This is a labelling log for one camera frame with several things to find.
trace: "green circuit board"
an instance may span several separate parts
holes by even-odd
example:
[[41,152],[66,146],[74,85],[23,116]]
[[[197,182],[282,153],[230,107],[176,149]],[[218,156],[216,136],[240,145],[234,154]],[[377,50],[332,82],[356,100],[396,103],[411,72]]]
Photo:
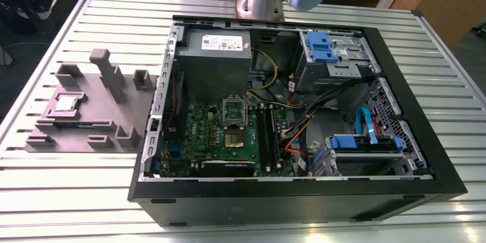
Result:
[[[189,176],[185,170],[186,160],[248,160],[256,162],[254,176],[294,176],[294,161],[285,159],[280,169],[268,171],[261,166],[261,152],[258,144],[258,109],[256,106],[246,108],[241,113],[238,106],[228,108],[226,116],[241,118],[248,115],[245,130],[241,135],[230,134],[224,126],[224,104],[192,104],[188,112],[186,141],[182,146],[182,161],[176,161],[172,172],[177,177]],[[288,127],[286,110],[277,108],[276,122],[280,130]],[[242,147],[229,147],[238,143]]]

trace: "ram slot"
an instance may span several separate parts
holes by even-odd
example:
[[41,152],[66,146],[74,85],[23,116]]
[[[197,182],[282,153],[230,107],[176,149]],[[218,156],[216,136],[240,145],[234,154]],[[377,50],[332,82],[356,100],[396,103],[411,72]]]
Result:
[[280,134],[277,130],[277,120],[276,120],[276,110],[274,108],[269,109],[269,116],[270,116],[270,148],[273,152],[273,167],[277,169],[282,167],[282,157],[281,157],[281,148],[280,148]]
[[270,172],[270,142],[268,132],[268,112],[261,106],[257,112],[257,134],[258,134],[258,151],[261,152],[261,169],[264,172]]

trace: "motherboard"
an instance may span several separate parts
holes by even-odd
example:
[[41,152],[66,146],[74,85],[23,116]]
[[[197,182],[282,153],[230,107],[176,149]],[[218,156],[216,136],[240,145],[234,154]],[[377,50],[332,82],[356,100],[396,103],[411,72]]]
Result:
[[[238,100],[192,104],[185,140],[169,142],[165,148],[169,159],[164,175],[193,177],[212,164],[240,164],[241,168],[233,170],[253,170],[250,176],[294,176],[296,162],[280,147],[281,132],[286,128],[286,110],[278,106],[245,106]],[[218,168],[214,170],[217,174],[210,176],[225,176],[218,174]]]

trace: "open computer tower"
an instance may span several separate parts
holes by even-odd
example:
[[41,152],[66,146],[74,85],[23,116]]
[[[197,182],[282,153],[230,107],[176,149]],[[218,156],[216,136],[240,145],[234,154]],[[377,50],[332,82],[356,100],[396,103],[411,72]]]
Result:
[[157,223],[382,220],[467,193],[376,28],[176,17],[129,199]]

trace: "slotted aluminum surface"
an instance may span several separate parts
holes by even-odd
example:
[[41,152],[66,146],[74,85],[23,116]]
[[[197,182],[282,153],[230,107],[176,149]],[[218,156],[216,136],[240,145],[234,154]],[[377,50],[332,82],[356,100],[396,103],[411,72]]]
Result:
[[409,11],[285,7],[288,21],[377,27],[439,133],[469,193],[380,223],[161,228],[129,203],[135,155],[30,154],[25,140],[63,63],[97,72],[89,55],[110,49],[123,73],[158,75],[174,14],[234,16],[234,0],[81,0],[0,126],[0,238],[103,242],[484,242],[486,112],[477,86],[428,23]]

